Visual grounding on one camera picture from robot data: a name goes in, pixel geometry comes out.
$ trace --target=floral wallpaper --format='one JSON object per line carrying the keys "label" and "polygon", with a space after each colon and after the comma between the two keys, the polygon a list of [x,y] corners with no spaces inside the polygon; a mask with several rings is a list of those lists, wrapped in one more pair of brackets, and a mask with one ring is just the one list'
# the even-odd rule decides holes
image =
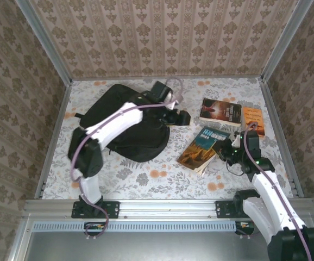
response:
{"label": "floral wallpaper", "polygon": [[64,90],[17,4],[0,0],[0,260],[34,197]]}
{"label": "floral wallpaper", "polygon": [[30,0],[74,79],[261,74],[297,0]]}
{"label": "floral wallpaper", "polygon": [[268,85],[305,196],[314,198],[314,2]]}

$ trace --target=book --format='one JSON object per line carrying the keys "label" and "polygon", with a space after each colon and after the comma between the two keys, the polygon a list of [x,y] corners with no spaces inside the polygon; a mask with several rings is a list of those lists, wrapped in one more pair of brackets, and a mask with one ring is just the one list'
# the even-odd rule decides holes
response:
{"label": "book", "polygon": [[205,168],[216,155],[213,149],[214,144],[218,140],[228,138],[229,135],[229,133],[217,129],[204,127],[177,159],[177,162],[202,175]]}
{"label": "book", "polygon": [[243,129],[247,129],[249,124],[257,121],[258,126],[255,129],[259,137],[265,136],[265,125],[263,124],[263,115],[261,109],[243,107]]}
{"label": "book", "polygon": [[241,124],[240,104],[203,99],[199,118],[205,121],[215,121],[239,127]]}

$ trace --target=table surface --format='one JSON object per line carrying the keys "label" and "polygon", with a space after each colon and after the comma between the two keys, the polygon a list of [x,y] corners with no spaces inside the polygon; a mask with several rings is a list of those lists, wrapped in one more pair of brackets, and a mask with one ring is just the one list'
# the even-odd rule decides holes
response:
{"label": "table surface", "polygon": [[[203,98],[230,101],[243,106],[262,109],[266,136],[260,140],[262,155],[275,167],[285,195],[292,197],[284,163],[265,106],[257,78],[181,79],[184,85],[183,102],[177,108],[191,115],[189,126],[171,127],[167,147],[149,162],[136,163],[125,157],[103,151],[104,166],[99,173],[100,189],[106,200],[128,199],[210,199],[232,198],[237,190],[253,188],[246,175],[236,177],[226,170],[218,157],[209,164],[203,176],[176,162],[184,149],[204,126],[214,127],[233,135],[240,128],[199,119]],[[150,90],[156,80],[80,81],[72,83],[70,99],[62,122],[53,161],[48,174],[43,199],[76,199],[78,184],[70,179],[70,160],[67,151],[72,132],[79,126],[75,113],[84,114],[109,87],[120,83],[137,91]],[[168,84],[174,91],[179,82]],[[240,173],[239,166],[232,172]]]}

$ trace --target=metal base plate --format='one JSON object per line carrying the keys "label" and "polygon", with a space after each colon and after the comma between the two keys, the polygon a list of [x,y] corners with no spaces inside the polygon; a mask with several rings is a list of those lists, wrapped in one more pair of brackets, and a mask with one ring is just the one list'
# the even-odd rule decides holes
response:
{"label": "metal base plate", "polygon": [[233,200],[215,201],[216,215],[218,219],[240,219],[249,218],[246,214],[238,213],[235,210]]}
{"label": "metal base plate", "polygon": [[[117,219],[120,213],[119,201],[103,201],[101,206],[109,215],[110,219]],[[71,211],[73,219],[105,219],[104,213],[82,201],[74,202]]]}

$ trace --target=ventilation slot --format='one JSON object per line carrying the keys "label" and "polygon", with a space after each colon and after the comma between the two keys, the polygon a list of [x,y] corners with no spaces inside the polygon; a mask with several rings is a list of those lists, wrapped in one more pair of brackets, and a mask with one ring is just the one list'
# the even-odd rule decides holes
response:
{"label": "ventilation slot", "polygon": [[[83,232],[85,221],[35,222],[33,232]],[[112,220],[108,232],[231,232],[236,231],[235,221],[184,221],[184,222],[133,222]]]}

